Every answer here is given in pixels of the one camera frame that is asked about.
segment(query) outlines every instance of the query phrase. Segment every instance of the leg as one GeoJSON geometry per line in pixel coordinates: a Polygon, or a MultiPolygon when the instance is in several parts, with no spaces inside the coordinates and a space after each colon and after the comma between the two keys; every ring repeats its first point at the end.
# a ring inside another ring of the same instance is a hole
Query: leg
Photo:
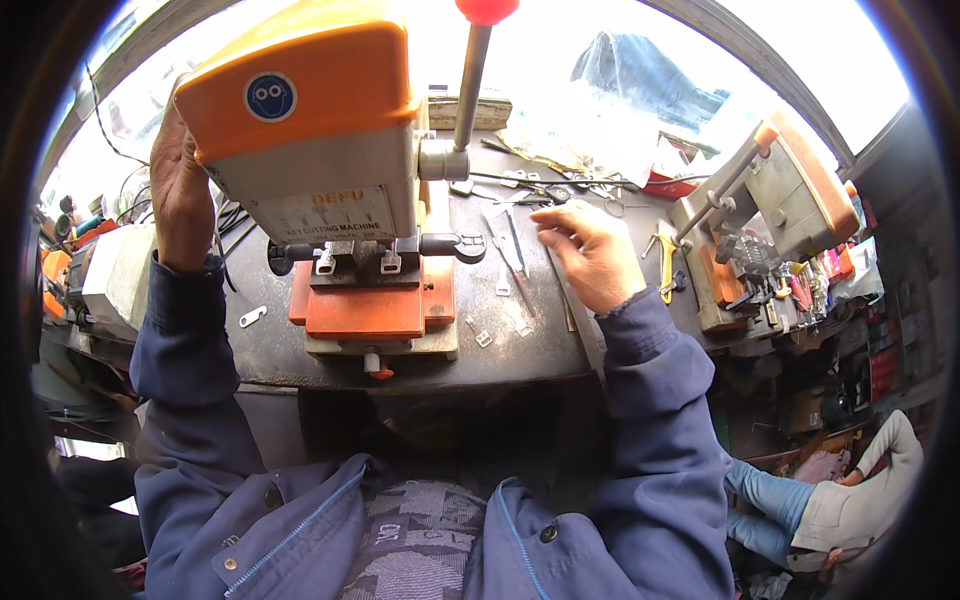
{"type": "Polygon", "coordinates": [[[793,535],[786,533],[777,523],[730,510],[727,512],[727,537],[787,568],[786,555],[790,552],[793,535]]]}
{"type": "Polygon", "coordinates": [[[775,477],[736,459],[724,485],[771,516],[791,536],[797,531],[806,501],[813,493],[811,484],[775,477]]]}

